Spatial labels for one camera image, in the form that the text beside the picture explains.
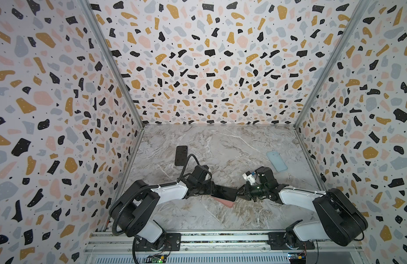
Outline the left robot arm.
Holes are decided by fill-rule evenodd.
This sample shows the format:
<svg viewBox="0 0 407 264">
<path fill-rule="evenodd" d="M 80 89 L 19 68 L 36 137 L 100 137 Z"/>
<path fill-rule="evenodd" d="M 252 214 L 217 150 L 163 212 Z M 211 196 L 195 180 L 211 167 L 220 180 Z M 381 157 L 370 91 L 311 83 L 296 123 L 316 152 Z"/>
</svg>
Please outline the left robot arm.
<svg viewBox="0 0 407 264">
<path fill-rule="evenodd" d="M 149 185 L 143 180 L 137 180 L 110 209 L 112 234 L 144 239 L 160 247 L 164 243 L 166 231 L 151 220 L 156 207 L 173 200 L 210 195 L 212 190 L 212 174 L 207 165 L 195 166 L 193 172 L 183 175 L 179 182 Z"/>
</svg>

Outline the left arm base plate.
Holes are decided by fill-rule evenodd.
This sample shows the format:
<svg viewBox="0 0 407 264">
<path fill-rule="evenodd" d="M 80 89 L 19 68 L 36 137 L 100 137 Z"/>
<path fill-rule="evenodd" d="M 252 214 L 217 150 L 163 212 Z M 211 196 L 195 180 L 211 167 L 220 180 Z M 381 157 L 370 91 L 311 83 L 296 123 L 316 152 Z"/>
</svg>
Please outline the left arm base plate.
<svg viewBox="0 0 407 264">
<path fill-rule="evenodd" d="M 138 252 L 179 251 L 182 240 L 181 233 L 163 233 L 155 242 L 151 243 L 142 238 L 134 242 L 134 250 Z"/>
</svg>

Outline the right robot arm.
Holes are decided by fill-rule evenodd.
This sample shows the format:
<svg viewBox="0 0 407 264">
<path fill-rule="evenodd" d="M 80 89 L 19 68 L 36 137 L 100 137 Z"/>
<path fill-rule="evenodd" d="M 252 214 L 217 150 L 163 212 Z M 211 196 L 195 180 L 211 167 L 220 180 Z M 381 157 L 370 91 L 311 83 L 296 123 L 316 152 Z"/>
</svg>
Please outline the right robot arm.
<svg viewBox="0 0 407 264">
<path fill-rule="evenodd" d="M 293 205 L 310 210 L 314 220 L 297 220 L 288 226 L 280 244 L 298 249 L 307 241 L 330 240 L 347 246 L 365 237 L 368 222 L 343 192 L 337 188 L 327 191 L 306 190 L 279 184 L 268 167 L 243 175 L 246 184 L 239 188 L 237 197 L 254 201 L 268 199 L 281 205 Z"/>
</svg>

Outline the black phone case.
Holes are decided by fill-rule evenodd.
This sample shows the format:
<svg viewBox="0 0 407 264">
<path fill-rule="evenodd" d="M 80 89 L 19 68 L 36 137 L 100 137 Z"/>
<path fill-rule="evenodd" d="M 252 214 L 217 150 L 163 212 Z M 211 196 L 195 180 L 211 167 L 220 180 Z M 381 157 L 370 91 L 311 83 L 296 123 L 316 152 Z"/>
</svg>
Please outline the black phone case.
<svg viewBox="0 0 407 264">
<path fill-rule="evenodd" d="M 187 146 L 177 146 L 175 153 L 175 166 L 184 166 L 187 162 L 188 157 L 188 147 Z"/>
</svg>

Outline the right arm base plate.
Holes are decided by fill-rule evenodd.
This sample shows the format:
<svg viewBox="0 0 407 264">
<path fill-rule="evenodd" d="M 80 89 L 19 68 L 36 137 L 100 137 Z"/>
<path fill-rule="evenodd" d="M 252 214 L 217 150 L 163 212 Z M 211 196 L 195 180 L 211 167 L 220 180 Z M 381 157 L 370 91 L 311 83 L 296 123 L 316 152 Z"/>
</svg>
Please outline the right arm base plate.
<svg viewBox="0 0 407 264">
<path fill-rule="evenodd" d="M 314 250 L 313 242 L 300 241 L 293 232 L 269 232 L 267 244 L 272 250 Z"/>
</svg>

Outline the pink phone case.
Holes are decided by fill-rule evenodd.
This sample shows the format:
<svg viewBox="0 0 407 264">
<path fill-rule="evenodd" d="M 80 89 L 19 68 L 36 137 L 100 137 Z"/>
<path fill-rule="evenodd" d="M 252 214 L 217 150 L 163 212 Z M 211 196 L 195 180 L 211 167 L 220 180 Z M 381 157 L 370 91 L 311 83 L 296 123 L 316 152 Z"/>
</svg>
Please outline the pink phone case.
<svg viewBox="0 0 407 264">
<path fill-rule="evenodd" d="M 224 199 L 219 199 L 219 198 L 214 198 L 214 200 L 220 202 L 222 205 L 228 207 L 228 208 L 232 208 L 234 206 L 234 202 L 233 201 L 228 201 L 228 200 L 224 200 Z"/>
</svg>

